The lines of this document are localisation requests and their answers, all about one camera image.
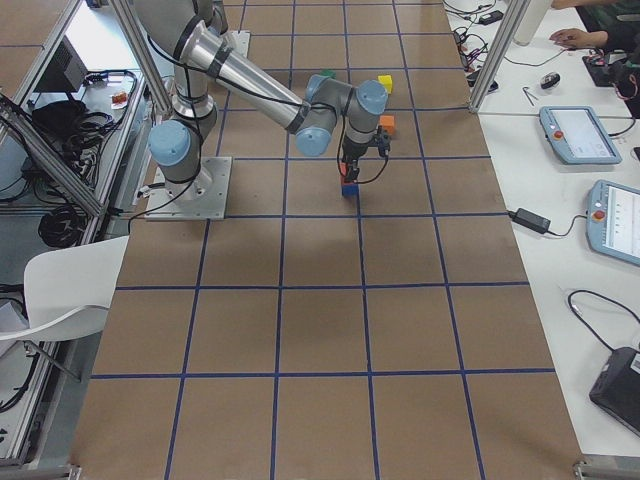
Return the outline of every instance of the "person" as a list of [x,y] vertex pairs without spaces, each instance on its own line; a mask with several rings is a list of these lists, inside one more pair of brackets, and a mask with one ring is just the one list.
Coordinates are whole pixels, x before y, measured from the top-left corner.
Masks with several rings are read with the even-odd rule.
[[565,28],[554,32],[549,39],[566,48],[600,48],[633,51],[634,37],[640,33],[640,22],[621,21],[619,15],[640,14],[640,0],[553,0],[555,9],[584,7],[597,25],[594,31]]

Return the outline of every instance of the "black cable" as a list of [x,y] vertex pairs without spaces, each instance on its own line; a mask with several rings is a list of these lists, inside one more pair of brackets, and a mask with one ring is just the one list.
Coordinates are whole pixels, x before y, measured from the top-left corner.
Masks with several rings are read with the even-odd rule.
[[22,383],[20,387],[14,388],[16,393],[6,402],[0,401],[0,413],[6,413],[9,410],[11,410],[13,407],[18,405],[18,403],[20,403],[20,400],[22,400],[22,397],[24,396],[24,394],[27,392],[27,390],[29,390],[29,384],[31,383],[31,380],[33,379],[33,375],[35,374],[39,357],[40,357],[40,354],[38,353],[36,353],[31,357],[31,366],[29,367],[29,373],[27,374],[27,378],[25,379],[25,381]]
[[[340,140],[338,141],[338,152],[336,153],[336,163],[338,165],[338,173],[340,174],[340,176],[342,178],[346,178],[345,174],[342,173],[342,170],[340,169],[340,150],[342,149],[342,141],[344,140],[344,132],[346,129],[346,121],[345,121],[345,117],[344,115],[342,116],[342,131],[340,132]],[[378,171],[378,173],[376,173],[372,178],[368,179],[368,180],[363,180],[361,182],[358,181],[353,181],[350,182],[354,185],[366,185],[367,183],[372,183],[375,182],[378,178],[380,178],[380,175],[382,175],[382,172],[384,172],[384,170],[387,168],[387,164],[389,163],[389,155],[385,155],[384,156],[384,163],[382,164],[382,167],[380,167],[380,170]]]
[[447,0],[442,0],[442,4],[445,6],[445,10],[448,13],[453,13],[455,15],[474,15],[477,13],[484,13],[487,10],[491,10],[493,7],[496,6],[496,0],[493,0],[491,4],[478,5],[478,8],[476,8],[475,10],[462,10],[461,8],[451,5]]
[[561,238],[561,237],[566,237],[567,235],[569,235],[569,233],[571,232],[571,230],[573,229],[573,225],[576,223],[576,220],[578,218],[584,218],[586,219],[587,216],[586,215],[576,215],[575,217],[573,217],[573,219],[571,220],[571,225],[569,226],[569,230],[567,230],[565,233],[554,233],[551,230],[547,231],[547,233],[549,235],[553,235],[555,237]]
[[126,115],[127,115],[127,111],[129,110],[129,106],[131,105],[131,96],[134,94],[134,92],[136,91],[136,89],[138,88],[138,77],[135,73],[133,73],[130,70],[103,70],[101,72],[93,72],[90,73],[89,75],[87,75],[87,79],[89,79],[89,81],[104,81],[105,79],[109,78],[109,75],[111,74],[120,74],[120,75],[124,75],[126,77],[131,78],[132,80],[132,84],[131,84],[131,88],[129,89],[129,93],[127,94],[127,104],[125,105],[125,107],[122,109],[122,113],[120,115],[120,118],[115,121],[115,122],[111,122],[107,127],[102,128],[100,131],[100,134],[103,135],[102,141],[100,142],[99,146],[98,146],[98,152],[95,158],[95,166],[94,169],[95,171],[93,172],[93,176],[95,177],[96,181],[98,178],[98,174],[99,174],[99,168],[100,168],[100,161],[102,159],[102,155],[104,154],[104,151],[109,143],[109,141],[111,140],[111,138],[113,137],[114,133],[118,130],[118,128],[120,128],[120,126],[122,125],[122,122],[124,121]]
[[560,50],[558,53],[556,53],[553,57],[551,58],[547,58],[544,62],[542,63],[524,63],[524,62],[516,62],[515,60],[511,60],[508,57],[504,57],[504,59],[509,62],[509,63],[513,63],[514,65],[524,65],[525,67],[541,67],[542,65],[546,65],[547,63],[549,63],[551,60],[558,58],[560,55],[562,55],[564,52],[568,51],[568,48],[563,48],[562,50]]
[[16,180],[14,180],[14,182],[13,182],[11,185],[9,185],[8,187],[4,187],[4,188],[0,189],[0,192],[6,192],[7,190],[9,190],[11,187],[13,187],[16,183],[18,183],[18,182],[19,182],[20,180],[22,180],[22,179],[23,179],[23,177],[22,177],[22,176],[18,177],[18,178],[17,178]]
[[33,153],[31,152],[31,148],[29,148],[29,144],[27,143],[27,140],[24,138],[24,135],[22,135],[22,133],[20,132],[20,130],[18,130],[16,127],[14,127],[11,122],[7,119],[5,119],[2,115],[0,115],[0,121],[6,125],[11,131],[13,131],[13,133],[15,133],[18,136],[18,139],[20,140],[20,143],[22,144],[22,148],[24,148],[25,153],[27,154],[27,157],[29,160],[31,160],[31,162],[36,163],[35,161],[35,157],[33,156]]
[[631,130],[634,127],[634,125],[636,124],[636,119],[635,118],[630,118],[629,120],[631,120],[631,125],[629,125],[624,130],[621,130],[620,132],[610,133],[609,137],[611,137],[611,138],[618,137],[618,136],[622,135],[623,133],[627,133],[629,130]]
[[600,343],[602,343],[605,347],[607,347],[607,349],[609,349],[609,351],[613,352],[614,349],[611,347],[611,345],[609,345],[607,342],[605,342],[604,339],[600,335],[598,335],[598,333],[591,327],[591,325],[589,325],[585,321],[584,318],[582,318],[582,315],[579,312],[577,306],[573,303],[573,301],[572,301],[573,297],[575,295],[579,294],[579,293],[586,293],[588,295],[593,295],[595,297],[600,298],[601,300],[605,300],[607,302],[613,303],[614,305],[617,305],[618,307],[622,308],[627,313],[629,313],[640,324],[640,317],[638,317],[638,315],[636,315],[636,313],[633,310],[631,310],[626,305],[623,305],[622,303],[620,303],[620,302],[618,302],[616,300],[613,300],[612,298],[605,297],[604,295],[602,295],[600,293],[597,293],[597,292],[594,292],[592,290],[574,290],[573,292],[571,292],[567,296],[567,304],[569,305],[569,309],[578,318],[578,320],[580,320],[580,322],[582,322],[582,324],[585,327],[587,327],[591,333],[593,333],[593,335],[600,341]]
[[189,184],[185,187],[184,190],[182,190],[178,195],[176,195],[175,197],[171,198],[168,202],[163,203],[162,205],[160,205],[159,207],[155,207],[152,208],[151,210],[145,210],[144,212],[140,212],[140,213],[136,213],[133,217],[129,218],[129,221],[127,222],[127,232],[129,235],[131,235],[131,223],[133,223],[133,221],[136,218],[140,218],[143,215],[146,215],[147,213],[153,213],[156,210],[160,210],[161,208],[166,207],[167,205],[169,205],[170,203],[175,202],[177,199],[179,199],[182,195],[184,195],[186,193],[187,190],[189,190],[191,188],[191,185],[193,185],[193,182],[195,181],[195,178],[193,180],[191,180],[189,182]]
[[136,193],[136,197],[137,198],[142,197],[147,192],[147,190],[155,190],[156,188],[162,188],[164,186],[165,186],[164,182],[150,183],[149,185],[145,185],[140,190],[138,190],[138,193]]
[[13,297],[0,297],[0,300],[6,300],[8,302],[14,302],[17,303],[18,306],[20,307],[20,312],[22,313],[22,315],[25,315],[27,308],[24,304],[24,302],[18,300],[17,298],[13,298]]
[[80,243],[85,227],[86,218],[65,204],[42,217],[38,235],[50,247],[68,248]]
[[0,283],[0,293],[2,294],[9,294],[9,295],[20,295],[20,298],[22,298],[22,301],[17,300],[13,297],[5,297],[6,300],[9,301],[17,301],[20,304],[20,308],[22,310],[22,315],[26,318],[27,317],[27,307],[26,307],[26,300],[24,297],[24,284],[20,283],[20,284],[16,284],[16,285],[11,285],[11,284],[6,284],[6,283]]
[[[193,120],[196,123],[196,129],[197,129],[198,135],[200,137],[200,141],[199,141],[199,145],[198,145],[198,163],[200,164],[201,161],[202,161],[202,144],[204,142],[203,142],[202,132],[200,130],[200,120],[198,119],[198,115],[196,114],[196,108],[195,108],[195,105],[193,104],[193,98],[191,97],[191,80],[189,78],[189,71],[188,71],[186,65],[183,65],[183,68],[185,70],[185,77],[186,77],[186,80],[187,80],[187,96],[188,96],[188,99],[189,99],[189,104],[191,105],[191,112],[193,113]],[[160,210],[161,208],[164,208],[167,205],[175,202],[178,198],[180,198],[182,195],[184,195],[187,192],[187,190],[189,190],[191,188],[191,186],[195,182],[196,178],[197,177],[192,178],[191,181],[189,182],[189,184],[184,188],[184,190],[182,190],[175,197],[170,198],[169,201],[163,203],[162,205],[160,205],[158,207],[152,208],[150,210],[145,210],[144,212],[137,213],[133,217],[129,218],[129,220],[127,222],[127,232],[128,232],[128,234],[131,235],[131,224],[133,223],[133,221],[136,218],[140,218],[143,215],[146,215],[148,213],[153,213],[153,212],[155,212],[157,210]]]
[[22,190],[20,190],[15,195],[12,195],[11,197],[0,198],[0,203],[12,203],[12,202],[15,202],[16,200],[20,200],[22,197],[26,196],[29,193],[30,185],[31,185],[31,182],[29,181],[25,182],[25,184],[22,187]]
[[40,196],[40,194],[38,193],[38,185],[40,184],[40,182],[36,182],[33,184],[33,194],[34,196],[38,199],[38,201],[40,201],[41,203],[46,203],[48,205],[64,205],[65,202],[52,202],[51,200],[46,200],[44,198],[42,198]]

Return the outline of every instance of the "grid floor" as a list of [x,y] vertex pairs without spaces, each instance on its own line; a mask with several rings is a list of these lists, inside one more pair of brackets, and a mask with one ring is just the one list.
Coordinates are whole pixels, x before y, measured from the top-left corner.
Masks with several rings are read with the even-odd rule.
[[93,480],[573,478],[442,4],[225,4],[249,58],[298,94],[323,69],[391,74],[392,161],[343,198],[336,140],[303,158],[215,87],[205,153],[234,157],[228,218],[134,224],[72,462]]

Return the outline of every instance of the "metal mounting plate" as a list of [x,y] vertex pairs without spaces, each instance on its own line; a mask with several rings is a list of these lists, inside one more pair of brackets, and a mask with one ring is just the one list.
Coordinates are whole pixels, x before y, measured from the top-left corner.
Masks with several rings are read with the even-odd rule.
[[[203,157],[202,168],[213,178],[213,184],[198,199],[183,204],[171,202],[168,205],[145,214],[147,220],[222,220],[227,206],[227,192],[231,177],[231,157]],[[164,175],[158,168],[154,183],[164,182]],[[152,190],[147,210],[153,210],[167,203],[171,198],[164,188]]]

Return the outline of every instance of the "electronic device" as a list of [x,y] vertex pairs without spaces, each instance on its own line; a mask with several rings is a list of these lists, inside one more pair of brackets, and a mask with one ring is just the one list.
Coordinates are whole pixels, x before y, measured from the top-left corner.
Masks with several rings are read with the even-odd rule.
[[589,392],[593,403],[640,435],[640,352],[613,351]]
[[478,23],[480,25],[491,25],[494,22],[502,20],[504,14],[500,10],[494,10],[491,13],[485,13],[484,15],[480,15],[478,19]]
[[538,232],[542,235],[549,231],[549,226],[551,225],[551,220],[548,218],[541,217],[540,215],[536,215],[529,210],[525,210],[524,208],[519,208],[515,212],[509,212],[509,218],[513,221],[513,223],[517,223],[526,227],[534,232]]
[[640,265],[640,190],[598,180],[588,201],[587,238],[591,248]]
[[86,76],[87,67],[65,36],[34,91],[38,93],[77,92]]
[[582,62],[596,87],[610,87],[612,85],[609,65],[606,65],[604,60],[594,60],[590,56],[584,56]]
[[591,107],[542,107],[540,124],[553,151],[568,164],[615,164],[622,157]]
[[[469,85],[469,87],[473,87],[476,84],[476,80],[478,79],[478,75],[480,75],[480,69],[478,68],[476,71],[471,72],[469,75],[467,75],[467,85]],[[491,82],[491,86],[489,87],[489,92],[488,93],[493,93],[498,89],[498,82],[496,82],[495,80],[493,82]]]
[[549,88],[555,87],[559,82],[560,74],[556,72],[547,73],[540,79],[540,88],[548,90]]

